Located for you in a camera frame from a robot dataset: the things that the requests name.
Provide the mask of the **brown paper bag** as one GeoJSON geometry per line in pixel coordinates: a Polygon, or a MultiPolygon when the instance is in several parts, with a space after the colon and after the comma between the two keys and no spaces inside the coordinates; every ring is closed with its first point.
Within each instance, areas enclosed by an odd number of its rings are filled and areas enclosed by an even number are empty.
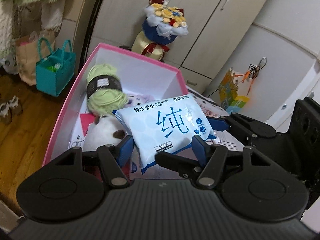
{"type": "Polygon", "coordinates": [[[55,45],[54,31],[33,31],[30,35],[24,36],[16,41],[16,62],[18,74],[21,80],[30,86],[36,85],[36,63],[40,60],[37,49],[40,38],[46,38],[51,48],[55,45]]]}

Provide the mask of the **colourful paper gift bag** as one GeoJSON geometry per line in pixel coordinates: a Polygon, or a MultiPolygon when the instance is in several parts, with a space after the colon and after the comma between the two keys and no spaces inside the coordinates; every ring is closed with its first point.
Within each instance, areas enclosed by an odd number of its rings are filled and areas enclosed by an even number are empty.
{"type": "Polygon", "coordinates": [[[229,114],[239,112],[249,102],[251,80],[246,74],[229,68],[219,84],[221,107],[229,114]]]}

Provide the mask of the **purple plush toy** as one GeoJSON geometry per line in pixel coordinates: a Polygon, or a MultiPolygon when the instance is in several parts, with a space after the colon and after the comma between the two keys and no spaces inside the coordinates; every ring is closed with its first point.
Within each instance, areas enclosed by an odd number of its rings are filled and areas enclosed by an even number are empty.
{"type": "Polygon", "coordinates": [[[124,107],[135,107],[152,101],[155,101],[155,98],[151,95],[127,94],[127,103],[124,107]]]}

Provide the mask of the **white wardrobe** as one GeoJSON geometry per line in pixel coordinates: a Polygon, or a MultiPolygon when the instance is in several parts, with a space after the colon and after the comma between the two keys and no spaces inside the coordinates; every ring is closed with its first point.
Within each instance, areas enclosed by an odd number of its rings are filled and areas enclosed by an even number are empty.
{"type": "Polygon", "coordinates": [[[103,0],[89,51],[100,43],[132,46],[138,34],[165,43],[164,61],[186,84],[209,86],[266,0],[103,0]]]}

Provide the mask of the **blue wet wipes pack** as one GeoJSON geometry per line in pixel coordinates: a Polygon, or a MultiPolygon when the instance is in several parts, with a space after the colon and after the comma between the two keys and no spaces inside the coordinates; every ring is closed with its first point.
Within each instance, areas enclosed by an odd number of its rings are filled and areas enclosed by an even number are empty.
{"type": "Polygon", "coordinates": [[[157,153],[176,154],[190,148],[195,135],[204,141],[216,139],[207,117],[190,94],[114,110],[113,114],[133,137],[142,173],[156,165],[157,153]]]}

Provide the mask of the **gold flower bouquet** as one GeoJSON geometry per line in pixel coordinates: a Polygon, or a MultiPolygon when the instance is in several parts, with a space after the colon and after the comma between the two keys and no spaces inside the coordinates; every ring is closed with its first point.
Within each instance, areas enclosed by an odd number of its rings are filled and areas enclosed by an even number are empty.
{"type": "Polygon", "coordinates": [[[144,8],[146,19],[131,47],[137,54],[161,61],[177,37],[187,36],[184,9],[172,7],[169,0],[149,0],[144,8]]]}

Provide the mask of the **red paper envelope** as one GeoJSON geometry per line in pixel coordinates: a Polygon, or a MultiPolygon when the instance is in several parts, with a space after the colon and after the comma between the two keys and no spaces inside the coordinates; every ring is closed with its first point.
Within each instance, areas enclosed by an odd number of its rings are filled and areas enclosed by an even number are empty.
{"type": "Polygon", "coordinates": [[[92,113],[81,113],[80,114],[80,124],[82,128],[83,135],[86,136],[88,132],[89,125],[94,123],[95,116],[92,113]]]}

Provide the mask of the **pink knitted item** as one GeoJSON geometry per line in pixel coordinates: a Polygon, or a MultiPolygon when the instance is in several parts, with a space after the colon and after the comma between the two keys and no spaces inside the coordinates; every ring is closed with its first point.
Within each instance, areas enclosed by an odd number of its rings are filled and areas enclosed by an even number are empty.
{"type": "Polygon", "coordinates": [[[219,118],[220,116],[228,116],[224,109],[211,103],[199,103],[199,106],[207,117],[219,118]]]}

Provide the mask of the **cream knitted cardigan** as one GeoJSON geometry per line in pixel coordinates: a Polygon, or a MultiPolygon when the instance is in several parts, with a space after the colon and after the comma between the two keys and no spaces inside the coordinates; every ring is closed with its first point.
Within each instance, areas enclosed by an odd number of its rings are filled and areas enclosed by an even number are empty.
{"type": "Polygon", "coordinates": [[[62,25],[66,0],[1,0],[1,57],[14,51],[14,16],[16,7],[41,6],[41,28],[58,32],[62,25]]]}

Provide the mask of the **teal tote bag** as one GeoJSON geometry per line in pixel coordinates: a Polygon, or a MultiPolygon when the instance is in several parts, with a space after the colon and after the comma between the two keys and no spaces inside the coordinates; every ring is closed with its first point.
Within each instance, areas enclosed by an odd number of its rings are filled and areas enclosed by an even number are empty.
{"type": "Polygon", "coordinates": [[[37,51],[40,60],[36,63],[36,88],[57,97],[74,75],[76,53],[70,40],[65,40],[61,49],[55,51],[49,41],[38,40],[37,51]]]}

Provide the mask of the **white fluffy plush keychain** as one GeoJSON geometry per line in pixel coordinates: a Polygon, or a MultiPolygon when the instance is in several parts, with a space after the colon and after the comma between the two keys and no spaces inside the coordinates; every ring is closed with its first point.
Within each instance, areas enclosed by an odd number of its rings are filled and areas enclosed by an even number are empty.
{"type": "Polygon", "coordinates": [[[82,150],[95,151],[100,146],[118,145],[125,136],[125,128],[115,116],[97,116],[88,127],[82,150]]]}

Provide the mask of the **green yarn ball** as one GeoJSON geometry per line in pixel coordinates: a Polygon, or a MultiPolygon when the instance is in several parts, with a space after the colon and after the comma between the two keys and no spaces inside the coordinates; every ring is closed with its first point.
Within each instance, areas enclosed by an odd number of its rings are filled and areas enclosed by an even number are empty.
{"type": "Polygon", "coordinates": [[[87,108],[94,115],[112,114],[127,103],[117,69],[109,64],[94,65],[87,76],[87,108]]]}

